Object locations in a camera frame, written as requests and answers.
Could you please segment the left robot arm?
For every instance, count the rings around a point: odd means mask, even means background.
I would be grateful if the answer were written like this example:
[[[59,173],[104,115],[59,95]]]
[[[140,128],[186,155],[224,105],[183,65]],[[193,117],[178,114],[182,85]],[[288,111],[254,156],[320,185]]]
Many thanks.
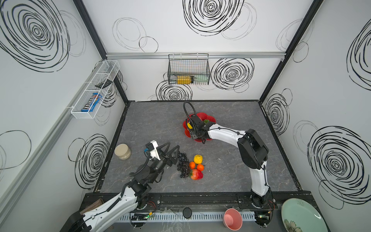
[[[146,161],[136,172],[130,173],[131,180],[122,191],[103,205],[87,211],[73,213],[62,226],[62,232],[104,232],[120,217],[138,207],[143,208],[151,190],[150,184],[157,181],[166,166],[177,164],[180,146],[170,149],[169,142],[158,146],[156,141],[146,144]]]

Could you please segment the black remote control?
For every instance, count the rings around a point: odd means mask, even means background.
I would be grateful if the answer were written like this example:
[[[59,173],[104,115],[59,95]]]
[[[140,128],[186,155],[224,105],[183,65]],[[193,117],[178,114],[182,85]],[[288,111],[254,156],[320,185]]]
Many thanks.
[[[105,89],[106,87],[109,87],[113,82],[111,80],[102,81],[101,83],[95,85],[98,89]]]

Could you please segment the blue candy packet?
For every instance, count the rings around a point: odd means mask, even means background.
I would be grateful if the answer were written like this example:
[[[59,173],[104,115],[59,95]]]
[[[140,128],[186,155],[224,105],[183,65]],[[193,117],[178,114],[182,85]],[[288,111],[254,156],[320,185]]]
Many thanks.
[[[94,111],[95,106],[101,100],[102,96],[98,93],[93,93],[84,107],[81,109],[81,112],[92,112]]]

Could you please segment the dark grape bunch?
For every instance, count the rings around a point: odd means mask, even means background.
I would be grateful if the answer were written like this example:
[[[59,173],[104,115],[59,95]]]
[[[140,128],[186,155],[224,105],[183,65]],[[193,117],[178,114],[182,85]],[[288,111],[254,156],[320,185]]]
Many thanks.
[[[185,153],[178,153],[177,170],[181,172],[181,178],[187,178],[190,174],[190,161]]]

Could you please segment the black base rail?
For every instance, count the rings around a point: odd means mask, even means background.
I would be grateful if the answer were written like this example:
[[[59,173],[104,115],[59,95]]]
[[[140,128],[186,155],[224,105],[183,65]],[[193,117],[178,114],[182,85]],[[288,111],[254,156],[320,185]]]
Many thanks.
[[[297,198],[317,207],[310,191],[274,191],[272,195],[278,205],[288,199]],[[253,209],[250,196],[251,192],[150,193],[148,201],[153,202],[157,210],[171,206],[195,205],[226,205],[236,206],[239,209]]]

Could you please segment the green floral plate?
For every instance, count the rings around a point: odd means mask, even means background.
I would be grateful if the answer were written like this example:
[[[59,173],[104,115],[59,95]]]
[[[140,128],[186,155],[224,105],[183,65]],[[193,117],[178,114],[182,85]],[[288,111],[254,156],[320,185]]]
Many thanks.
[[[281,209],[281,218],[287,232],[328,232],[322,215],[308,202],[291,198]]]

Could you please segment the small orange tangerine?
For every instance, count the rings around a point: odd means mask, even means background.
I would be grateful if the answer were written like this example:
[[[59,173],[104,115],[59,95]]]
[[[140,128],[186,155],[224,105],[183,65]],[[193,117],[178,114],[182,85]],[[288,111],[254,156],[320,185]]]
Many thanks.
[[[202,164],[198,164],[197,165],[197,170],[202,172],[204,170],[204,166]]]
[[[190,167],[190,169],[195,169],[196,168],[196,163],[195,162],[190,162],[189,163],[189,167]]]

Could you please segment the black round knob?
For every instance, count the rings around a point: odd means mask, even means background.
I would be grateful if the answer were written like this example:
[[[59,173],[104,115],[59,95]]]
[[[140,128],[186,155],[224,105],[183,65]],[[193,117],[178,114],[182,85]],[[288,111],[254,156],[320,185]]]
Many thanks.
[[[185,207],[182,211],[182,215],[185,219],[190,219],[192,217],[192,209]]]

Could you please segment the yellow box in basket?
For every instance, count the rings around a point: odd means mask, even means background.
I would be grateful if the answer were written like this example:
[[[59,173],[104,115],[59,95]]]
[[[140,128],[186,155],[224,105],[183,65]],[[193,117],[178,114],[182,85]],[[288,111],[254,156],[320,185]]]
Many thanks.
[[[193,81],[192,76],[181,75],[181,76],[177,76],[176,83],[178,85],[189,85],[192,83],[192,81]]]

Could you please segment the small yellow fruit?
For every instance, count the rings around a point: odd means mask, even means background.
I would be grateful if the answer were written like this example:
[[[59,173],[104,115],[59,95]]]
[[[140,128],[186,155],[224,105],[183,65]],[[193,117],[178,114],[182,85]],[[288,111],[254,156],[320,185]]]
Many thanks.
[[[202,164],[203,156],[202,155],[195,155],[193,160],[196,164]]]

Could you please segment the pink cup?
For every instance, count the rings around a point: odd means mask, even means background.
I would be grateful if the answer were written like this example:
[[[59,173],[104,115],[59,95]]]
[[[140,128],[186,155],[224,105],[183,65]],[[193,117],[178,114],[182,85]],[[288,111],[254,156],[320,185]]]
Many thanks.
[[[239,211],[230,208],[223,215],[223,224],[232,231],[238,231],[243,225],[243,219]]]

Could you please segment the beige round container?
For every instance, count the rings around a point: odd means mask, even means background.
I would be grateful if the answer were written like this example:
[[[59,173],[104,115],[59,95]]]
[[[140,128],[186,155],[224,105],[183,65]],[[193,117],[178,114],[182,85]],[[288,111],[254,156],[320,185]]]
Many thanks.
[[[127,160],[131,156],[131,150],[126,144],[119,144],[115,148],[115,155],[120,159],[120,160]]]

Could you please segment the brown woven mat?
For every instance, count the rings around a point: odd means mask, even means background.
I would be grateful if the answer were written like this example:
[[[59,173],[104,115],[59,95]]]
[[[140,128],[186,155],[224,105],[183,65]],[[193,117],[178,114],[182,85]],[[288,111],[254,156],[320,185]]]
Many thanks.
[[[88,205],[85,209],[80,211],[80,215],[83,215],[86,212],[92,211],[92,210],[98,208],[99,206],[101,206],[103,204],[104,204],[104,201],[102,199],[98,199],[95,202],[93,202],[92,204]]]

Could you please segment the red flower fruit bowl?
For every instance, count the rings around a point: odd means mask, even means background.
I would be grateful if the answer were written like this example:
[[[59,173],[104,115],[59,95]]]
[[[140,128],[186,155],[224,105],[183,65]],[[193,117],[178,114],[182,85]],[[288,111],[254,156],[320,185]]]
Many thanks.
[[[197,116],[202,120],[204,121],[205,119],[208,119],[210,122],[213,122],[213,123],[216,123],[216,119],[213,117],[213,116],[210,116],[210,115],[207,115],[206,113],[203,113],[203,112],[199,112],[197,113]],[[189,123],[189,120],[186,119],[184,122],[183,122],[183,128],[184,128],[184,133],[185,135],[190,138],[191,135],[189,133],[189,130],[187,128],[187,123]]]

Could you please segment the green bottle in basket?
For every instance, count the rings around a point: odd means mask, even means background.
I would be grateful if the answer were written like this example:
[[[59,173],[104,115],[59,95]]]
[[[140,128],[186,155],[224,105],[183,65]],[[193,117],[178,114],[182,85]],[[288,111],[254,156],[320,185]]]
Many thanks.
[[[208,85],[210,76],[207,74],[198,74],[193,76],[193,84],[195,85]]]

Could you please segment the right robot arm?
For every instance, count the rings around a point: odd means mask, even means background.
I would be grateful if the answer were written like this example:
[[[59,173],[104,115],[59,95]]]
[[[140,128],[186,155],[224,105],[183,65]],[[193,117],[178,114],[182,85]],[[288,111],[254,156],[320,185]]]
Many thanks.
[[[250,171],[252,205],[263,208],[268,204],[272,197],[267,180],[269,149],[255,130],[234,130],[212,121],[205,123],[197,115],[187,117],[186,128],[192,139],[203,142],[206,139],[219,140],[237,147],[243,163]]]

